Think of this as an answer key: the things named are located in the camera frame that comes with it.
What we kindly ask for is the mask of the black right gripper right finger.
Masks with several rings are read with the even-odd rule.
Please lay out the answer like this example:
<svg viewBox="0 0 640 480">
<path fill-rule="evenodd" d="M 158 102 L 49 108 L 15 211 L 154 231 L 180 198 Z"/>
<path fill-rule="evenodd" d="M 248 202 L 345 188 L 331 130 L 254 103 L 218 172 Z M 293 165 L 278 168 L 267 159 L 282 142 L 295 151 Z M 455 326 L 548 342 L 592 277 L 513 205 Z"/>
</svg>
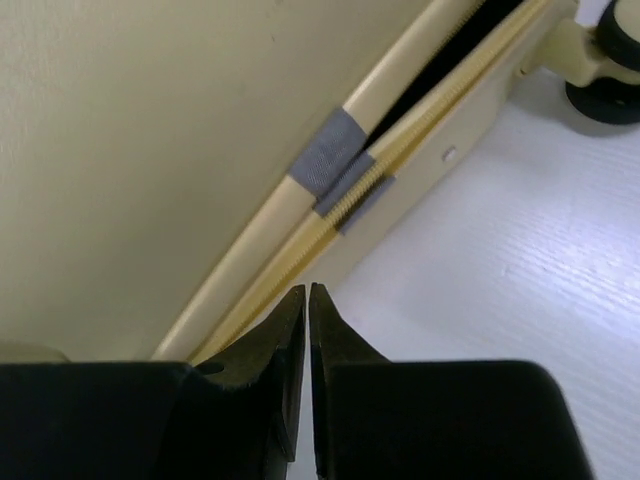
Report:
<svg viewBox="0 0 640 480">
<path fill-rule="evenodd" d="M 315 464 L 317 473 L 327 473 L 331 370 L 339 365 L 386 364 L 389 360 L 341 317 L 324 284 L 311 284 L 308 315 Z"/>
</svg>

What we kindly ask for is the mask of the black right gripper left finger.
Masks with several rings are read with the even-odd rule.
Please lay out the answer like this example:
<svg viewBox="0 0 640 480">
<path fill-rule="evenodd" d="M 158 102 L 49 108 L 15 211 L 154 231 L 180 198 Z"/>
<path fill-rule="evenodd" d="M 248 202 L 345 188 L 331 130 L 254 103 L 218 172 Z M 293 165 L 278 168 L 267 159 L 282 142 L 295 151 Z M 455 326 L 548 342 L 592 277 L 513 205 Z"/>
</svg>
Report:
<svg viewBox="0 0 640 480">
<path fill-rule="evenodd" d="M 267 318 L 196 366 L 217 389 L 212 452 L 233 463 L 262 460 L 274 441 L 295 459 L 305 355 L 306 293 L 292 288 Z"/>
</svg>

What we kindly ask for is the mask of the yellow suitcase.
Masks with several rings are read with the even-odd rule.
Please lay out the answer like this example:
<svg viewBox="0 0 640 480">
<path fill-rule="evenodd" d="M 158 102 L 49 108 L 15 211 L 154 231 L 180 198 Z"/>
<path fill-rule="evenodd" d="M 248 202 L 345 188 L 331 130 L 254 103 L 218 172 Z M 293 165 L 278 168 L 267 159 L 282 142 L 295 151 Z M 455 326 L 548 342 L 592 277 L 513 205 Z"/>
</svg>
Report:
<svg viewBox="0 0 640 480">
<path fill-rule="evenodd" d="M 639 5 L 5 1 L 1 358 L 187 360 L 343 275 L 539 66 L 639 85 Z"/>
</svg>

